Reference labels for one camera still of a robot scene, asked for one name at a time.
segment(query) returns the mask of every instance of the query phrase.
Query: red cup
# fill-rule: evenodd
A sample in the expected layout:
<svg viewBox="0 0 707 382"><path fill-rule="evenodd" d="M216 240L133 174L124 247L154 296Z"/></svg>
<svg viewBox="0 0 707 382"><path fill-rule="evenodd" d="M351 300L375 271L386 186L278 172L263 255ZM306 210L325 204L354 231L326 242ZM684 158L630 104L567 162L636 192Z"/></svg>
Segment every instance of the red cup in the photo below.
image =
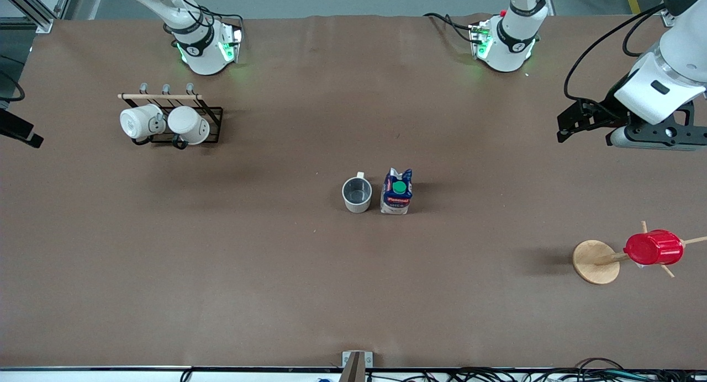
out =
<svg viewBox="0 0 707 382"><path fill-rule="evenodd" d="M683 251L680 238L662 229L634 234L624 248L624 253L638 264L673 264L680 261Z"/></svg>

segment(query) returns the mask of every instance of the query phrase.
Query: green cap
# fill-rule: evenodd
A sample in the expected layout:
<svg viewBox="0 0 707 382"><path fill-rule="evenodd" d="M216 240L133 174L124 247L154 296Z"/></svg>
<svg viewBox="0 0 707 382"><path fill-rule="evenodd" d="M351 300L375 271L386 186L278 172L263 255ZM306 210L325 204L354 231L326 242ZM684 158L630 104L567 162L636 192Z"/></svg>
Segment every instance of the green cap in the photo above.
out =
<svg viewBox="0 0 707 382"><path fill-rule="evenodd" d="M393 183L393 191L396 194L401 195L401 194L405 193L405 190L407 190L407 185L404 182L397 181L397 182Z"/></svg>

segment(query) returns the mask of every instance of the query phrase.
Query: gray floor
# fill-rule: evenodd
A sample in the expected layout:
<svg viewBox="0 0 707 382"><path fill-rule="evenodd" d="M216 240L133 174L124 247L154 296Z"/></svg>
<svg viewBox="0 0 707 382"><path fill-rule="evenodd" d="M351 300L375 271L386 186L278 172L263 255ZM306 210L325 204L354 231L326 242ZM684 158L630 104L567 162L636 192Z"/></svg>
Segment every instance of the gray floor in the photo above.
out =
<svg viewBox="0 0 707 382"><path fill-rule="evenodd" d="M215 12L241 14L246 19L303 18L309 15L415 15L438 12L470 15L495 13L508 7L508 0L197 0ZM639 0L651 4L657 0ZM71 18L156 19L134 0L76 0ZM558 15L630 14L627 0L555 0ZM0 30L0 55L25 61L35 34L32 30ZM0 60L0 68L15 79L22 66ZM12 83L0 78L0 96L10 96Z"/></svg>

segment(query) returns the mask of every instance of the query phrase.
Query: round wooden base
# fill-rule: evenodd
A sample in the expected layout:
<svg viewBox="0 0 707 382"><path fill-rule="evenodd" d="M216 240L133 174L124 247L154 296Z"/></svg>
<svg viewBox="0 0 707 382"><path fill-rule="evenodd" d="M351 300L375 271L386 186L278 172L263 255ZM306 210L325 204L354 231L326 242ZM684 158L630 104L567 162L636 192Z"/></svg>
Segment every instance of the round wooden base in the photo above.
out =
<svg viewBox="0 0 707 382"><path fill-rule="evenodd" d="M575 271L587 282L592 284L609 284L619 275L619 262L594 264L602 256L616 253L608 245L596 240L580 243L572 254L572 264Z"/></svg>

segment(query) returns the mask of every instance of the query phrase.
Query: cup rack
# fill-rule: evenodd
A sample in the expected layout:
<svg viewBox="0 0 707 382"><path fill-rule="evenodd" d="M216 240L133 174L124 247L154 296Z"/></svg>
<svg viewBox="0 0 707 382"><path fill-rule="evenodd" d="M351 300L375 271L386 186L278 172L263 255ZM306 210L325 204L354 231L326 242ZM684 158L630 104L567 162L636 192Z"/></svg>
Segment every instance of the cup rack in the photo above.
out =
<svg viewBox="0 0 707 382"><path fill-rule="evenodd" d="M223 121L223 108L212 107L207 105L204 97L194 92L194 85L192 83L187 84L187 91L185 95L172 95L170 93L170 85L165 84L162 86L161 95L152 95L147 93L147 83L142 83L140 85L140 93L119 93L118 98L125 100L125 102L131 108L137 108L140 105L137 104L136 100L140 100L141 103L152 103L156 105L162 111L162 116L159 118L166 119L169 113L180 106L189 106L199 113L203 118L209 121L210 133L205 141L202 143L219 143L220 138L220 128ZM180 142L179 135L175 134L167 126L166 130L161 134L154 134L148 136L146 139L137 141L132 140L135 145L142 146L148 143L156 144L170 144L179 150L184 150L184 142Z"/></svg>

